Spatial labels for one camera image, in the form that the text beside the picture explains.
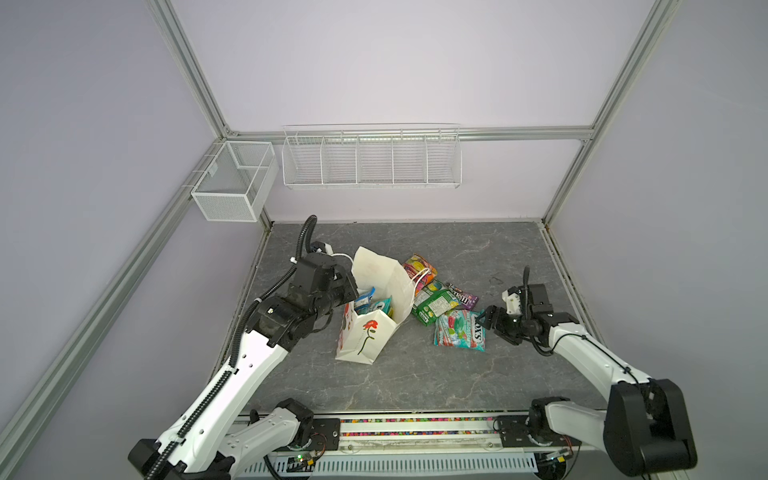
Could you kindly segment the purple M&M's packet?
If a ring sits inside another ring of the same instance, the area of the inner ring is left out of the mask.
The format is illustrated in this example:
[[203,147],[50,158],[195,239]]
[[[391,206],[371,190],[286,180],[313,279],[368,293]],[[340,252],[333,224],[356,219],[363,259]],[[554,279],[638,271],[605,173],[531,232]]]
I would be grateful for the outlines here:
[[468,293],[454,284],[447,283],[446,288],[456,297],[459,301],[459,308],[463,310],[473,310],[479,301],[477,295]]

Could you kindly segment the white floral paper bag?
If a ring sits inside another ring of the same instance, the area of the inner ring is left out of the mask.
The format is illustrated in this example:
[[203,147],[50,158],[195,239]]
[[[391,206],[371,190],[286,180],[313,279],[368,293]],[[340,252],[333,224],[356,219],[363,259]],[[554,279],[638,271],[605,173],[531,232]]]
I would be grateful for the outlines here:
[[398,261],[364,247],[355,252],[352,275],[358,296],[374,287],[376,291],[371,301],[392,298],[392,317],[381,311],[358,315],[354,309],[355,300],[343,311],[335,358],[371,365],[411,314],[419,281],[413,281]]

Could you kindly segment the teal Fox's mint candy bag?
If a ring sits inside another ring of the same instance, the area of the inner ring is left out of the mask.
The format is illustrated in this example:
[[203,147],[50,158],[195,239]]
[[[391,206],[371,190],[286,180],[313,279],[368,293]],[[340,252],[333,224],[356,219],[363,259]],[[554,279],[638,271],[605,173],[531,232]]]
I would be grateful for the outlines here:
[[385,315],[392,317],[392,298],[389,297],[378,301],[371,301],[356,309],[358,315],[366,315],[375,311],[381,311]]

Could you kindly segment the green candy bag back side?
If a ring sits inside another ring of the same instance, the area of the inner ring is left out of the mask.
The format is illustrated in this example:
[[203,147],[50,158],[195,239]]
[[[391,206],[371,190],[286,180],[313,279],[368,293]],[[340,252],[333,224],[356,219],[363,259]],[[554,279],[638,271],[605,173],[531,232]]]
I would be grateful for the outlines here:
[[422,324],[430,325],[440,316],[460,306],[461,302],[450,288],[435,279],[415,295],[412,314]]

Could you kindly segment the blue snack bar packet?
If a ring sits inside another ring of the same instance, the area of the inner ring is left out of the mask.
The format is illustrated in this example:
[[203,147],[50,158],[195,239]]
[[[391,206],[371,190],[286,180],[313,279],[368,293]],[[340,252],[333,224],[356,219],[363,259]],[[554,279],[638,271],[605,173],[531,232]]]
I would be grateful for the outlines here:
[[375,295],[375,291],[376,289],[374,287],[371,287],[370,289],[360,293],[358,298],[354,301],[354,309],[357,310],[365,305],[368,305],[373,299],[373,296]]

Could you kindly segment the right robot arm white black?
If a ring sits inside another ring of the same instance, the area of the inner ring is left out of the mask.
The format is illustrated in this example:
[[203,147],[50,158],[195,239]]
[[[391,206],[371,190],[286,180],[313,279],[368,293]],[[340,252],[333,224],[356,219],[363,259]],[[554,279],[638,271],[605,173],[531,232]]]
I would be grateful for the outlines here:
[[529,274],[503,291],[502,305],[480,313],[479,324],[512,345],[567,360],[607,402],[596,410],[563,396],[535,399],[525,423],[529,438],[538,445],[576,439],[604,452],[628,477],[694,468],[698,452],[681,388],[611,352],[575,316],[555,310],[546,286],[530,283]]

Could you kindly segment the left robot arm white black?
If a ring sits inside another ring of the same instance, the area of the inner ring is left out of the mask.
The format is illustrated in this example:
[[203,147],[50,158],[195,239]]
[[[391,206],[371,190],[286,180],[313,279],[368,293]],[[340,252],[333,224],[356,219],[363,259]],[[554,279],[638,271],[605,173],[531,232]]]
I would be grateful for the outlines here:
[[234,479],[283,447],[309,444],[313,412],[287,399],[266,417],[231,430],[267,376],[298,342],[320,332],[319,319],[358,296],[350,268],[312,247],[317,224],[304,222],[289,270],[246,309],[229,357],[191,406],[156,439],[141,439],[128,455],[145,479]]

